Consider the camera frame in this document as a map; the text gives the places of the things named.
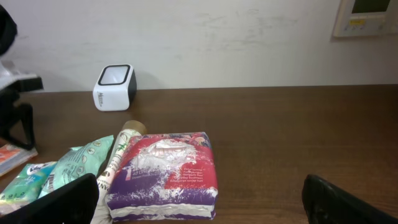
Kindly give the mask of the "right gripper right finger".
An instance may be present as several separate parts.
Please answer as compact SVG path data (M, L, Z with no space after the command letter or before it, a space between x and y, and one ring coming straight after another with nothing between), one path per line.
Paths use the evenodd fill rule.
M397 218L313 174L304 181L302 203L309 224L397 224Z

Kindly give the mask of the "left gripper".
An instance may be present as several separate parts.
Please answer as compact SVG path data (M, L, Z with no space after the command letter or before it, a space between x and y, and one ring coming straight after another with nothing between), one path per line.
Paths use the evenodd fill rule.
M21 93L43 88L40 76L20 72L11 61L1 62L1 139L28 151L35 147L33 107L16 101ZM22 123L26 142L11 136L11 129L18 122Z

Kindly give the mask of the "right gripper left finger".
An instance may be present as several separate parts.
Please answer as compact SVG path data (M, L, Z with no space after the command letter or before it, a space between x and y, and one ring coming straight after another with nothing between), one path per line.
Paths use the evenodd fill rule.
M99 199L96 176L85 174L1 217L1 224L90 224Z

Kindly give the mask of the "orange Kleenex tissue pack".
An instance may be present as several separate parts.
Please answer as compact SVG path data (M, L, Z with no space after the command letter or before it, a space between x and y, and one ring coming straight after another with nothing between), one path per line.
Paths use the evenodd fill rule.
M1 146L0 176L4 176L37 155L38 152L35 148L26 150L11 144Z

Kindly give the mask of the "mint green wipes pouch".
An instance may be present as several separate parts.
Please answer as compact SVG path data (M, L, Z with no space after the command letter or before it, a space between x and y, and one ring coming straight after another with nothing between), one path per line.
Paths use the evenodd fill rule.
M70 149L51 171L39 198L80 178L85 174L97 176L114 141L113 135L97 139L79 148Z

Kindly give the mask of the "teal Kleenex tissue pack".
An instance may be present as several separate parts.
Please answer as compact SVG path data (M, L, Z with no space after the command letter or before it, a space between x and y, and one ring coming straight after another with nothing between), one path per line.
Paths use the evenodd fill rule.
M1 192L1 215L14 212L35 201L56 164L57 162L27 164Z

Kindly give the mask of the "red purple pad package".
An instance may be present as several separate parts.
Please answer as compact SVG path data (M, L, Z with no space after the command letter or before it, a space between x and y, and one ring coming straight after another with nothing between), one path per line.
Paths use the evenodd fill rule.
M105 196L114 222L212 220L218 181L204 132L131 138Z

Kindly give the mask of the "white leaf-print tube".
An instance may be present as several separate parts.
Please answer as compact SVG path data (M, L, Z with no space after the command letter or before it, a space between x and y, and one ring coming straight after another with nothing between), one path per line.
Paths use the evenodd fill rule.
M130 139L134 136L142 136L146 132L146 127L141 122L130 120L124 124L122 130L116 136L106 168L97 178L99 197L91 224L110 224L113 222L104 198L109 191L116 171L120 167L122 156Z

